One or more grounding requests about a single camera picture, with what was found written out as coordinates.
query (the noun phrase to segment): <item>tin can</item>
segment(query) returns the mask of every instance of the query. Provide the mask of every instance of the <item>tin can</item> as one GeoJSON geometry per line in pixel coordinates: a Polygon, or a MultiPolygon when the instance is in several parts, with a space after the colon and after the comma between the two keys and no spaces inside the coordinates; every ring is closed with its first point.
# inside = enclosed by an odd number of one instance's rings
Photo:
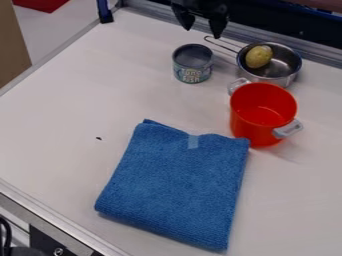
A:
{"type": "Polygon", "coordinates": [[[173,73],[187,84],[201,83],[211,76],[213,52],[200,44],[186,44],[177,48],[173,55],[173,73]]]}

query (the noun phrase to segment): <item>cardboard box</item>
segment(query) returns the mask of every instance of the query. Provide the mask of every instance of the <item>cardboard box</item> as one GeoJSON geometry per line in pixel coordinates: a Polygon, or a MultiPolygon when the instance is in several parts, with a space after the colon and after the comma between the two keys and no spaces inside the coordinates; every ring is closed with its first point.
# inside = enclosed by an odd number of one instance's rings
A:
{"type": "Polygon", "coordinates": [[[0,88],[31,66],[11,0],[0,0],[0,88]]]}

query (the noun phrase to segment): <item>pot handle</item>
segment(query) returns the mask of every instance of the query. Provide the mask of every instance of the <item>pot handle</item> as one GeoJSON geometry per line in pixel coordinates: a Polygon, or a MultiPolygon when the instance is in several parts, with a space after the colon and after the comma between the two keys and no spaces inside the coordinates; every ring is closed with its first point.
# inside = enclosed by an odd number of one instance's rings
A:
{"type": "Polygon", "coordinates": [[[243,77],[239,78],[239,79],[236,79],[228,87],[228,94],[229,94],[229,96],[232,96],[233,93],[236,91],[236,89],[240,88],[243,85],[250,84],[250,83],[251,83],[251,81],[249,81],[248,79],[243,78],[243,77]]]}
{"type": "Polygon", "coordinates": [[[292,136],[293,134],[303,129],[304,129],[303,124],[297,119],[294,119],[291,123],[285,126],[273,129],[272,134],[277,139],[284,139],[286,137],[292,136]]]}
{"type": "MultiPolygon", "coordinates": [[[[213,45],[216,45],[216,46],[218,46],[218,47],[221,47],[221,48],[223,48],[223,49],[225,49],[225,50],[228,50],[228,51],[230,51],[230,52],[233,52],[233,53],[235,53],[235,54],[238,54],[238,53],[239,53],[238,51],[235,51],[235,50],[233,50],[233,49],[228,48],[227,46],[224,46],[224,45],[222,45],[222,44],[218,44],[218,43],[215,43],[215,42],[211,41],[211,39],[215,39],[215,38],[212,37],[212,36],[205,36],[203,39],[204,39],[204,41],[207,41],[208,43],[211,43],[211,44],[213,44],[213,45]]],[[[231,42],[224,41],[224,40],[222,40],[222,39],[216,39],[216,42],[222,42],[222,43],[225,43],[225,44],[228,44],[228,45],[232,45],[232,46],[238,48],[239,50],[241,50],[241,48],[242,48],[240,45],[236,45],[236,44],[233,44],[233,43],[231,43],[231,42]]]]}

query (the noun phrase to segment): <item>metal saucepan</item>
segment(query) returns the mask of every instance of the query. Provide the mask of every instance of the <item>metal saucepan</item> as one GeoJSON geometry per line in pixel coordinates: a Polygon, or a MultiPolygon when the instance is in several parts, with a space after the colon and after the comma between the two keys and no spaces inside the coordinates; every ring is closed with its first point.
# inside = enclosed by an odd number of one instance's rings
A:
{"type": "MultiPolygon", "coordinates": [[[[293,80],[295,79],[296,75],[298,74],[299,70],[302,67],[302,58],[300,55],[295,52],[290,47],[287,47],[282,44],[273,43],[273,42],[259,42],[259,43],[253,43],[245,46],[240,51],[235,51],[233,49],[230,49],[224,45],[215,43],[211,41],[210,39],[213,39],[211,36],[204,37],[204,40],[214,44],[216,46],[219,46],[221,48],[224,48],[228,51],[234,52],[237,54],[236,56],[236,62],[239,67],[239,76],[245,77],[248,80],[252,82],[268,82],[272,84],[280,85],[281,87],[288,87],[292,84],[293,80]],[[273,51],[273,57],[267,65],[252,69],[249,68],[246,65],[246,54],[255,46],[261,46],[261,45],[267,45],[271,47],[273,51]]],[[[227,41],[224,41],[222,39],[216,40],[221,41],[225,44],[232,45],[234,47],[241,48],[238,45],[229,43],[227,41]]]]}

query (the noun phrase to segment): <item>pot rim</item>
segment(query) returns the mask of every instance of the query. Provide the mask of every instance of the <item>pot rim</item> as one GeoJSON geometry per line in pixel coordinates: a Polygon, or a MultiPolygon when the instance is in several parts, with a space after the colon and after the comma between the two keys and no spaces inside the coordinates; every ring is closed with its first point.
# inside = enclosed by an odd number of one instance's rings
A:
{"type": "Polygon", "coordinates": [[[182,68],[188,68],[188,69],[203,69],[203,68],[207,68],[208,66],[211,66],[212,65],[212,61],[213,61],[213,52],[210,48],[206,47],[205,45],[202,45],[202,44],[185,44],[185,45],[182,45],[182,46],[179,46],[176,50],[174,50],[174,52],[172,53],[172,60],[173,60],[173,63],[174,64],[177,64],[178,66],[182,67],[182,68]],[[209,57],[209,60],[203,64],[203,65],[184,65],[184,64],[181,64],[179,63],[176,58],[178,56],[178,54],[181,52],[181,51],[184,51],[186,50],[187,48],[200,48],[202,49],[203,51],[205,51],[210,57],[209,57]]]}
{"type": "Polygon", "coordinates": [[[256,126],[256,127],[259,127],[259,128],[263,128],[263,129],[275,129],[275,128],[280,128],[280,127],[283,127],[289,123],[291,123],[294,119],[296,119],[296,116],[297,116],[297,113],[298,113],[298,103],[295,99],[295,97],[288,91],[286,90],[285,88],[281,87],[281,86],[277,86],[275,84],[269,84],[269,83],[264,83],[264,82],[251,82],[250,84],[245,84],[239,88],[236,89],[236,91],[234,91],[233,95],[230,97],[230,101],[229,101],[229,106],[230,106],[230,110],[235,112],[235,114],[241,119],[243,120],[244,122],[250,124],[250,125],[253,125],[253,126],[256,126]],[[236,108],[233,106],[233,97],[234,97],[234,94],[240,90],[241,88],[245,87],[245,86],[248,86],[248,85],[252,85],[252,84],[267,84],[267,86],[273,86],[273,87],[276,87],[276,89],[278,90],[281,90],[282,92],[286,93],[287,95],[290,96],[290,98],[292,99],[293,103],[294,103],[294,108],[295,108],[295,111],[294,111],[294,115],[292,118],[288,118],[286,121],[283,122],[282,125],[264,125],[264,124],[259,124],[259,123],[255,123],[253,121],[250,121],[244,117],[241,116],[241,114],[239,114],[239,112],[236,110],[236,108]]]}
{"type": "Polygon", "coordinates": [[[303,65],[303,61],[302,61],[302,57],[299,55],[298,52],[294,51],[293,49],[291,49],[290,47],[286,46],[286,45],[283,45],[283,44],[278,44],[278,43],[274,43],[274,42],[258,42],[258,43],[253,43],[253,44],[248,44],[246,45],[245,47],[243,47],[239,52],[238,54],[236,55],[236,62],[238,64],[238,67],[240,69],[242,69],[243,71],[245,71],[246,73],[250,74],[251,76],[254,76],[254,77],[257,77],[257,78],[261,78],[261,79],[266,79],[266,80],[280,80],[280,79],[284,79],[284,78],[289,78],[291,77],[292,75],[295,75],[297,74],[300,69],[302,68],[302,65],[303,65]],[[287,50],[291,51],[293,54],[295,54],[298,59],[299,59],[299,64],[296,68],[296,70],[294,72],[292,72],[291,74],[287,75],[287,76],[278,76],[278,77],[267,77],[267,76],[258,76],[258,75],[255,75],[251,72],[249,72],[248,70],[246,70],[242,65],[241,65],[241,55],[249,48],[253,48],[255,46],[258,46],[258,45],[276,45],[276,46],[281,46],[283,48],[286,48],[287,50]]]}

